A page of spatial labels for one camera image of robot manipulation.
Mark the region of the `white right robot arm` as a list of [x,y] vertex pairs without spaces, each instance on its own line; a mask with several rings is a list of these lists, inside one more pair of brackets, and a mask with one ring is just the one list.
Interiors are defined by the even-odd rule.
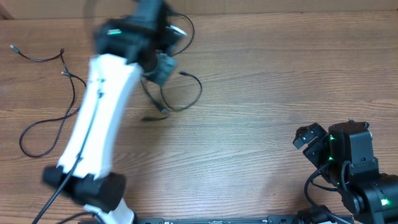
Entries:
[[397,176],[379,171],[368,122],[351,119],[327,130],[313,123],[298,128],[293,144],[316,167],[305,182],[304,194],[322,218],[346,223],[310,198],[308,186],[318,176],[330,184],[328,191],[341,195],[343,205],[357,222],[397,223]]

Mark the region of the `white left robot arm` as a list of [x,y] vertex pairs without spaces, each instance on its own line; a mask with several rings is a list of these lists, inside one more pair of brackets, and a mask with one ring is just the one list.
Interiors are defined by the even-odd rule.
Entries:
[[136,10],[110,19],[93,34],[95,54],[70,140],[57,165],[43,173],[101,223],[133,223],[123,195],[126,179],[112,171],[113,147],[130,94],[142,76],[161,79],[176,66],[170,56],[184,32],[168,21],[164,1],[139,1]]

